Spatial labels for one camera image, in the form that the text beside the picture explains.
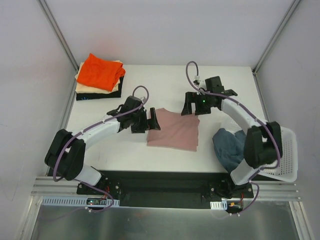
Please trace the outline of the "pink t shirt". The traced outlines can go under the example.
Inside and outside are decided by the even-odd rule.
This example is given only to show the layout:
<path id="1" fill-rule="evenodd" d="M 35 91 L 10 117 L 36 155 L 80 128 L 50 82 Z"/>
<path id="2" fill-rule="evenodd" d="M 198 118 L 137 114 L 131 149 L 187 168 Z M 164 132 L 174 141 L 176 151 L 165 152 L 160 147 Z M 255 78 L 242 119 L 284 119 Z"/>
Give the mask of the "pink t shirt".
<path id="1" fill-rule="evenodd" d="M 165 108 L 155 110 L 160 130 L 150 130 L 147 146 L 196 152 L 200 120 L 194 114 L 182 116 Z"/>

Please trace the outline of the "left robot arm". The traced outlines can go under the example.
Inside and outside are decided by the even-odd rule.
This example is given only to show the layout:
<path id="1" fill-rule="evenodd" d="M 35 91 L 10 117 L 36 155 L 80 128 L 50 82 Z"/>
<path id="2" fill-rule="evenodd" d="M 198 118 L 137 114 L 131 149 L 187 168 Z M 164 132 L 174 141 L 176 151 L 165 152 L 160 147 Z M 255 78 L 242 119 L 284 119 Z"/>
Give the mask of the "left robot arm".
<path id="1" fill-rule="evenodd" d="M 82 130 L 59 130 L 44 158 L 45 164 L 53 170 L 54 180 L 77 180 L 88 184 L 89 190 L 94 194 L 102 194 L 106 188 L 106 177 L 85 164 L 85 153 L 106 137 L 127 128 L 132 133 L 160 130 L 156 110 L 152 107 L 147 112 L 144 108 L 146 102 L 146 99 L 130 95 L 124 104 L 110 110 L 101 120 Z"/>

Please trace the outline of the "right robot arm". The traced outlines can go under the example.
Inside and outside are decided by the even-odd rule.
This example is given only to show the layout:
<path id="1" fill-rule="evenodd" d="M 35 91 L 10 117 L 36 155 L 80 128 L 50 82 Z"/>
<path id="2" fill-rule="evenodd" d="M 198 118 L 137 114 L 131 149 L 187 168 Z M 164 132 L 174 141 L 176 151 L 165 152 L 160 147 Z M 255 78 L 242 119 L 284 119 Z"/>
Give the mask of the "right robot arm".
<path id="1" fill-rule="evenodd" d="M 240 103 L 234 90 L 224 88 L 219 76 L 201 81 L 199 75 L 196 75 L 194 81 L 189 83 L 195 91 L 186 92 L 181 115 L 192 114 L 192 104 L 195 104 L 196 115 L 210 114 L 212 108 L 218 108 L 231 117 L 245 133 L 241 162 L 230 171 L 225 185 L 216 189 L 216 194 L 220 197 L 237 197 L 260 171 L 279 167 L 283 154 L 281 126 L 276 121 L 258 119 Z"/>

